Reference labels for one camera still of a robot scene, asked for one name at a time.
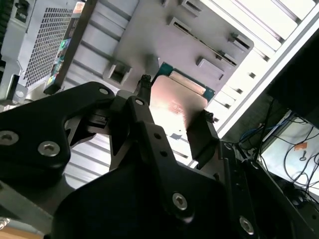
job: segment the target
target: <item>blue cable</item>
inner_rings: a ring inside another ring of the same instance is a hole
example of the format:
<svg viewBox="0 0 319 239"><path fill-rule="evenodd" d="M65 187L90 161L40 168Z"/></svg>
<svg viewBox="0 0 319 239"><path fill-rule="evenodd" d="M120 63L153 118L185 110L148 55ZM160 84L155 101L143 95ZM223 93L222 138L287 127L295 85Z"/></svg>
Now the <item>blue cable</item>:
<svg viewBox="0 0 319 239"><path fill-rule="evenodd" d="M270 129L273 129L275 127L279 127L279 126L282 126L284 123L286 123L288 120L288 118L284 119L284 121L282 121L281 123L275 125L275 126L271 126L271 127L268 127L266 128L266 130L270 130ZM241 137L240 137L240 140L239 142L241 142L245 137L247 137L248 135L252 134L253 132L255 132L256 130L259 130L259 129L262 129L262 127L259 127L259 128L253 128L253 129L250 129L248 131L246 131Z"/></svg>

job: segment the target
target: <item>metal frame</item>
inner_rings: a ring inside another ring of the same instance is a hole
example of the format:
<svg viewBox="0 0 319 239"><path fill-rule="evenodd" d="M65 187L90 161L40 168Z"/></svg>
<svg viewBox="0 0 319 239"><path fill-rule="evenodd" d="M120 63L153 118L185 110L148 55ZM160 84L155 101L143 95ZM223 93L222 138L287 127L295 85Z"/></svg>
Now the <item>metal frame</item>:
<svg viewBox="0 0 319 239"><path fill-rule="evenodd" d="M269 67L264 76L256 77L256 86L237 100L229 109L227 120L217 129L219 137L223 137L227 131L237 122L248 107L265 90L275 76L290 61L296 52L305 44L312 34L319 28L319 5L299 24L290 37L283 43L276 54L269 60Z"/></svg>

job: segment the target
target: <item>rectangular cutout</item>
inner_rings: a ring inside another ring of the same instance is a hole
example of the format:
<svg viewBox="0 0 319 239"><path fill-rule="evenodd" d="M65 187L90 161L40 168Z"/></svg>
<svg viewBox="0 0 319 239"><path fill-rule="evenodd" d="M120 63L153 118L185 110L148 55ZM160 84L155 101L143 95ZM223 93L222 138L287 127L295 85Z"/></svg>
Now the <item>rectangular cutout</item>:
<svg viewBox="0 0 319 239"><path fill-rule="evenodd" d="M181 5L195 16L199 16L201 9L190 0L183 0Z"/></svg>
<svg viewBox="0 0 319 239"><path fill-rule="evenodd" d="M111 65L110 70L107 73L107 78L122 85L127 80L131 72L131 67L117 62Z"/></svg>
<svg viewBox="0 0 319 239"><path fill-rule="evenodd" d="M191 3L190 1L186 1L186 4L188 6L190 6L192 9L194 9L195 11L201 11L201 9L199 9L198 7L196 7L193 3Z"/></svg>
<svg viewBox="0 0 319 239"><path fill-rule="evenodd" d="M183 32L185 32L186 34L190 34L190 32L191 32L191 28L188 27L187 25L185 25L184 23L182 23L176 17L173 17L173 19L170 21L169 25L170 26L173 25L173 26L177 27L178 29L180 29Z"/></svg>
<svg viewBox="0 0 319 239"><path fill-rule="evenodd" d="M183 27L182 25L180 25L177 22L174 22L174 26L176 26L177 28L179 28L180 30L182 30L185 33L189 33L188 29L186 29L185 27Z"/></svg>
<svg viewBox="0 0 319 239"><path fill-rule="evenodd" d="M246 43L246 40L242 36L234 33L231 34L231 36L232 39L230 39L229 41L233 43L236 47L238 47L242 51L247 51L250 49L250 46Z"/></svg>

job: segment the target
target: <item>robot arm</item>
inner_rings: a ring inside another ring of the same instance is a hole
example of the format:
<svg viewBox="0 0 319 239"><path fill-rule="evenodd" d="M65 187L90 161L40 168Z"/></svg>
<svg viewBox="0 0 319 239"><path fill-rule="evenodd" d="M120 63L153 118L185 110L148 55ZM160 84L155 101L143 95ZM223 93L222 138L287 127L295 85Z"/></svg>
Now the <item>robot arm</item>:
<svg viewBox="0 0 319 239"><path fill-rule="evenodd" d="M88 83L0 114L0 204L50 239L178 236L307 238L314 230L254 161L236 159L203 111L176 162L148 100ZM110 136L111 171L73 191L70 148Z"/></svg>

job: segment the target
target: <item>mounting hole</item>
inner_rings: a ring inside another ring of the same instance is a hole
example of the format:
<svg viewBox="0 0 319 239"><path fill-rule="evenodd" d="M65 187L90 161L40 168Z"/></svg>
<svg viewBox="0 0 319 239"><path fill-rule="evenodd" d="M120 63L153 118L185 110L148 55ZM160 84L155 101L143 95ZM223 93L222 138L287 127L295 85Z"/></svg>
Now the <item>mounting hole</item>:
<svg viewBox="0 0 319 239"><path fill-rule="evenodd" d="M46 157L55 157L60 152L60 146L55 142L45 141L39 145L38 152Z"/></svg>
<svg viewBox="0 0 319 239"><path fill-rule="evenodd" d="M161 136L158 133L155 133L154 137L157 138L157 139L161 139Z"/></svg>
<svg viewBox="0 0 319 239"><path fill-rule="evenodd" d="M236 186L241 192L244 191L243 187L239 183L236 183Z"/></svg>
<svg viewBox="0 0 319 239"><path fill-rule="evenodd" d="M159 152L159 153L160 153L161 156L163 156L163 157L167 157L167 156L168 156L167 152L165 152L165 151L161 151L161 152Z"/></svg>
<svg viewBox="0 0 319 239"><path fill-rule="evenodd" d="M140 106L144 105L144 102L141 101L141 100L135 100L135 102L136 102L138 105L140 105Z"/></svg>
<svg viewBox="0 0 319 239"><path fill-rule="evenodd" d="M19 98L22 98L24 96L24 93L22 91L16 91L15 92L16 96L18 96Z"/></svg>
<svg viewBox="0 0 319 239"><path fill-rule="evenodd" d="M103 88L100 89L100 92L102 94L104 94L104 95L108 95L109 94L109 92L107 90L103 89Z"/></svg>
<svg viewBox="0 0 319 239"><path fill-rule="evenodd" d="M17 143L19 140L19 136L12 131L4 130L0 131L0 145L13 145Z"/></svg>

